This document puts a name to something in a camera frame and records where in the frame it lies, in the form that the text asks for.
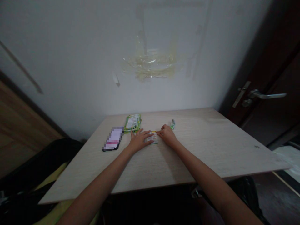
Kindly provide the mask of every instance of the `forearm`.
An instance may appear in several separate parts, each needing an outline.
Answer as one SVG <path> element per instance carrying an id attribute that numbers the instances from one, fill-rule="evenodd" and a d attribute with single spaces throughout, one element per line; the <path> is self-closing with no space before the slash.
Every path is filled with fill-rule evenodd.
<path id="1" fill-rule="evenodd" d="M 112 191 L 132 155 L 132 151 L 125 148 L 75 199 L 58 224 L 89 224 Z"/>
<path id="2" fill-rule="evenodd" d="M 212 169 L 188 151 L 180 142 L 173 148 L 225 222 L 228 224 L 242 222 L 261 224 L 253 212 Z"/>

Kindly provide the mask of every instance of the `smartphone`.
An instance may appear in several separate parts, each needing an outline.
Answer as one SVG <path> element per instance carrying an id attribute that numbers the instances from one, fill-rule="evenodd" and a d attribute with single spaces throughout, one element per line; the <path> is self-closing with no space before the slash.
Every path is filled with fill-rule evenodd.
<path id="1" fill-rule="evenodd" d="M 119 144 L 124 134 L 124 127 L 112 127 L 112 130 L 102 148 L 102 151 L 112 151 L 119 148 Z"/>

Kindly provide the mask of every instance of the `small packet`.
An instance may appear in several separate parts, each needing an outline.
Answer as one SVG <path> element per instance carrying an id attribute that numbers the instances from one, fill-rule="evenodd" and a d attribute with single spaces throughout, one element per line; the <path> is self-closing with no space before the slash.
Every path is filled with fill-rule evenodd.
<path id="1" fill-rule="evenodd" d="M 171 128 L 172 130 L 175 129 L 175 120 L 172 120 L 172 123 L 171 123 L 171 125 L 170 125 L 170 128 Z"/>
<path id="2" fill-rule="evenodd" d="M 152 135 L 151 137 L 148 137 L 146 141 L 153 140 L 153 142 L 151 144 L 158 144 L 158 137 L 157 137 L 156 131 L 151 131 L 150 134 L 152 134 L 152 133 L 154 133 L 154 135 Z"/>

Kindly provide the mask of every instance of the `person's left hand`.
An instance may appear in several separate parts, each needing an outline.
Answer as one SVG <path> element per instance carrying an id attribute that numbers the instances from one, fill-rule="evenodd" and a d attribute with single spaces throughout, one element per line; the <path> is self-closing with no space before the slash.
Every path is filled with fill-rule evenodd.
<path id="1" fill-rule="evenodd" d="M 149 134 L 151 130 L 148 131 L 144 131 L 141 133 L 143 129 L 139 129 L 138 132 L 136 133 L 136 135 L 134 135 L 134 133 L 131 131 L 131 141 L 129 143 L 129 145 L 126 147 L 129 151 L 132 151 L 133 153 L 138 152 L 139 150 L 141 150 L 142 148 L 144 148 L 147 145 L 150 145 L 153 140 L 148 141 L 148 142 L 144 142 L 145 138 L 147 137 L 151 137 L 152 134 Z"/>

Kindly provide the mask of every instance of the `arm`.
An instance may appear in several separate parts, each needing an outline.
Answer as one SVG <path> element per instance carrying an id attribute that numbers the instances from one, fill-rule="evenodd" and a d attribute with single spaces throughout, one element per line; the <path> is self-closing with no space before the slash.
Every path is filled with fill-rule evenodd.
<path id="1" fill-rule="evenodd" d="M 145 138 L 153 134 L 148 134 L 150 131 L 141 133 L 141 130 L 136 135 L 131 131 L 129 145 L 81 192 L 57 224 L 90 224 L 131 157 L 153 142 L 144 142 Z"/>
<path id="2" fill-rule="evenodd" d="M 174 149 L 226 224 L 262 224 L 222 178 L 177 140 L 169 126 L 163 125 L 157 135 Z"/>

